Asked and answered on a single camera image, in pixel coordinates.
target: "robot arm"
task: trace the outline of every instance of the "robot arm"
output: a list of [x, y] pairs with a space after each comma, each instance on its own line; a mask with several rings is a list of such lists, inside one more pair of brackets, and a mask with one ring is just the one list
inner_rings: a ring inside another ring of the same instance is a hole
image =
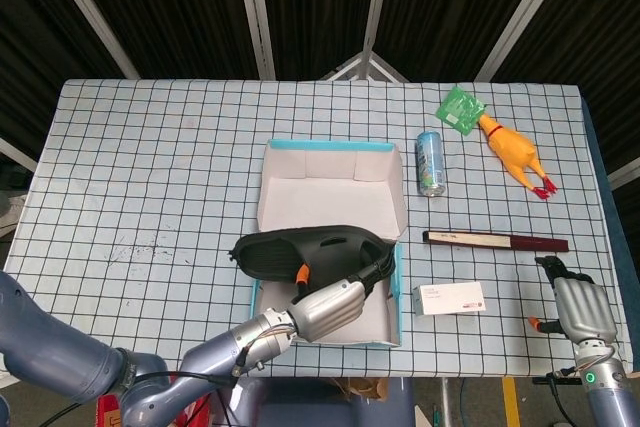
[[199, 397], [261, 370], [294, 337], [312, 342], [355, 320], [365, 298], [363, 280], [354, 277], [303, 297], [285, 312], [269, 309], [185, 354], [180, 371], [212, 376], [217, 386], [191, 377], [170, 383], [166, 375], [154, 376], [167, 371], [157, 355], [111, 348], [59, 321], [0, 271], [0, 352], [19, 379], [79, 403], [116, 393], [124, 426], [164, 427]]
[[576, 371], [596, 425], [640, 427], [640, 408], [613, 347], [617, 330], [604, 289], [587, 275], [569, 272], [557, 257], [536, 262], [553, 286], [559, 318], [536, 323], [536, 328], [564, 334], [575, 344]]

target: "yellow rubber chicken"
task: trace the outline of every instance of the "yellow rubber chicken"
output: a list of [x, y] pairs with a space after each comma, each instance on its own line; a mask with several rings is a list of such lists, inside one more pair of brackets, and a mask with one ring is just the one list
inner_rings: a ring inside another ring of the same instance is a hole
[[[478, 122], [482, 130], [484, 130], [484, 133], [487, 134], [489, 147], [491, 147], [491, 150], [502, 160], [502, 163], [509, 173], [513, 175], [518, 182], [534, 192], [541, 199], [548, 198], [549, 195], [558, 190], [549, 177], [547, 177], [544, 170], [542, 170], [538, 155], [536, 154], [536, 148], [529, 139], [515, 130], [503, 127], [487, 114], [482, 114]], [[531, 182], [529, 182], [529, 179], [527, 179], [524, 173], [524, 168], [527, 166], [531, 167], [536, 174], [542, 177], [544, 189], [534, 187]]]

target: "grid tablecloth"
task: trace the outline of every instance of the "grid tablecloth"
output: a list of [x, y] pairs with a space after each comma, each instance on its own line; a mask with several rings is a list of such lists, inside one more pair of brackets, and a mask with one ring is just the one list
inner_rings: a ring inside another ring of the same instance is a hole
[[[173, 366], [249, 316], [253, 280], [227, 252], [257, 229], [266, 142], [388, 141], [402, 153], [409, 208], [402, 346], [298, 344], [263, 374], [540, 375], [572, 365], [568, 340], [527, 323], [556, 316], [534, 253], [423, 244], [422, 231], [436, 228], [568, 239], [560, 257], [606, 286], [630, 361], [578, 89], [460, 85], [535, 142], [557, 194], [527, 192], [480, 129], [463, 137], [441, 124], [434, 114], [451, 84], [69, 81], [6, 270], [58, 318]], [[443, 197], [417, 192], [414, 144], [424, 130], [443, 136]], [[482, 283], [486, 312], [413, 315], [413, 287], [471, 280]]]

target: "drink can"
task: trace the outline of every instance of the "drink can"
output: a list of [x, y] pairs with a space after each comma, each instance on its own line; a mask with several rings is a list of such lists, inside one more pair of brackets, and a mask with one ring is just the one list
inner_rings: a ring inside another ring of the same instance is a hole
[[444, 194], [444, 153], [438, 132], [423, 132], [416, 145], [418, 184], [420, 193], [427, 197]]

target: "green packet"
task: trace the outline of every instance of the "green packet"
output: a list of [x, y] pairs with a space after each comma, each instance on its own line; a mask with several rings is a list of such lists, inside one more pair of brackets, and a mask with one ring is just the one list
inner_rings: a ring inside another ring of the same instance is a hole
[[436, 117], [463, 135], [469, 135], [484, 108], [482, 102], [456, 85], [438, 108]]

